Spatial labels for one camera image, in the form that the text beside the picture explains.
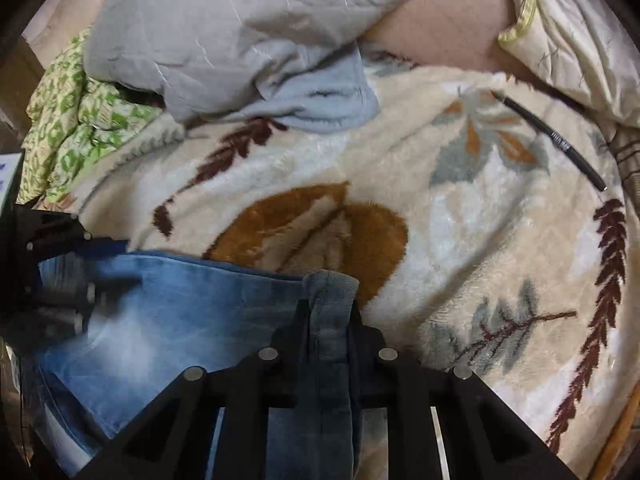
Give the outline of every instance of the metal screw head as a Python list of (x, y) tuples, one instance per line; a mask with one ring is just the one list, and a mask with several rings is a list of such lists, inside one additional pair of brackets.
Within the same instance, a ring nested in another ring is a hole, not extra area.
[(263, 361), (273, 361), (278, 357), (278, 351), (275, 348), (267, 346), (267, 348), (263, 348), (258, 352), (258, 357)]
[(468, 379), (474, 372), (467, 365), (455, 365), (453, 368), (453, 374), (459, 379)]
[(190, 368), (187, 368), (183, 373), (184, 378), (188, 381), (199, 381), (203, 375), (204, 370), (199, 366), (192, 366)]
[(383, 348), (378, 352), (378, 357), (383, 361), (395, 361), (398, 358), (398, 352), (393, 348)]

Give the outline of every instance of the gray pillow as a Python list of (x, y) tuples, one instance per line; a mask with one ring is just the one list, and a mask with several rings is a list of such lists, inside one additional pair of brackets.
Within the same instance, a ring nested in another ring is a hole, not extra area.
[(105, 0), (87, 73), (157, 92), (176, 120), (274, 96), (403, 0)]

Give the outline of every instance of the green patterned cloth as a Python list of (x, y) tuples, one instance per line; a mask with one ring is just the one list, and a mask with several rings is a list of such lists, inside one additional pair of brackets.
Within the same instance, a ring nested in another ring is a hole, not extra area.
[(89, 29), (73, 38), (54, 60), (31, 96), (32, 125), (17, 202), (45, 193), (57, 202), (78, 173), (137, 135), (162, 110), (132, 104), (109, 83), (89, 77), (82, 51)]

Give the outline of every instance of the leaf pattern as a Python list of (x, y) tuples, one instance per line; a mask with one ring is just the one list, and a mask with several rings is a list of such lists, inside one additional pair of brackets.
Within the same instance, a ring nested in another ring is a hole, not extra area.
[(607, 327), (616, 326), (616, 311), (622, 298), (620, 284), (625, 283), (626, 279), (626, 219), (622, 210), (622, 202), (612, 199), (596, 209), (593, 215), (593, 221), (600, 222), (597, 232), (601, 235), (599, 248), (602, 256), (600, 273), (595, 282), (600, 291), (596, 298), (596, 312), (589, 323), (591, 331), (580, 348), (582, 359), (575, 369), (566, 397), (556, 409), (556, 418), (551, 423), (546, 440), (556, 454), (560, 449), (562, 434), (575, 418), (584, 389), (589, 386), (593, 371), (598, 367), (600, 346), (607, 347)]
[(224, 173), (231, 168), (236, 155), (241, 158), (247, 158), (252, 143), (264, 146), (271, 137), (271, 127), (280, 131), (287, 129), (286, 126), (270, 119), (257, 118), (247, 121), (230, 134), (222, 137), (220, 148), (206, 156), (204, 161), (196, 168), (196, 174), (193, 178), (156, 207), (152, 221), (156, 229), (165, 238), (169, 239), (174, 231), (174, 223), (171, 220), (168, 206), (174, 202), (175, 198), (192, 187), (211, 180), (217, 174)]
[(347, 190), (347, 182), (317, 184), (260, 200), (202, 257), (287, 274), (337, 270), (359, 280), (362, 307), (404, 258), (408, 233), (386, 207), (346, 203)]
[(118, 89), (84, 72), (82, 53), (89, 29), (73, 38), (47, 68), (31, 96), (32, 126), (18, 203), (46, 192), (49, 202), (66, 195), (78, 173), (117, 150), (161, 114), (161, 109), (132, 104)]
[(490, 313), (489, 299), (484, 298), (474, 312), (466, 345), (453, 327), (432, 322), (429, 326), (432, 348), (427, 357), (428, 364), (440, 369), (465, 364), (482, 376), (502, 361), (507, 373), (522, 356), (536, 325), (576, 316), (575, 310), (539, 314), (533, 282), (525, 280), (515, 310), (500, 298)]
[(430, 187), (445, 182), (473, 182), (487, 164), (494, 146), (502, 163), (517, 173), (548, 168), (542, 144), (531, 142), (514, 128), (523, 124), (512, 112), (489, 112), (498, 101), (487, 90), (460, 95), (431, 124), (464, 120), (460, 135), (445, 146), (431, 175)]

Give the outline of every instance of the fern pattern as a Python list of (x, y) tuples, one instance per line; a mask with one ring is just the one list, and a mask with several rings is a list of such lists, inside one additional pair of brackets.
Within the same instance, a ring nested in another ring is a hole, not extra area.
[(575, 418), (584, 389), (589, 386), (593, 371), (598, 367), (600, 348), (607, 346), (607, 328), (616, 326), (616, 311), (622, 298), (620, 286), (626, 279), (626, 219), (623, 211), (622, 202), (612, 199), (596, 209), (593, 215), (593, 221), (600, 223), (600, 273), (595, 283), (600, 291), (596, 299), (596, 312), (589, 323), (591, 331), (580, 348), (582, 359), (575, 368), (566, 397), (556, 410), (556, 418), (551, 423), (546, 440), (554, 453), (558, 453), (562, 434)]
[(286, 126), (278, 124), (270, 119), (257, 118), (247, 121), (238, 129), (220, 140), (220, 148), (209, 153), (203, 163), (196, 169), (194, 177), (172, 194), (168, 199), (154, 210), (153, 225), (168, 240), (174, 231), (174, 223), (171, 219), (168, 206), (174, 203), (175, 198), (198, 184), (211, 180), (219, 173), (224, 173), (231, 168), (236, 155), (247, 158), (251, 144), (264, 146), (271, 137), (271, 127), (277, 130), (287, 130)]

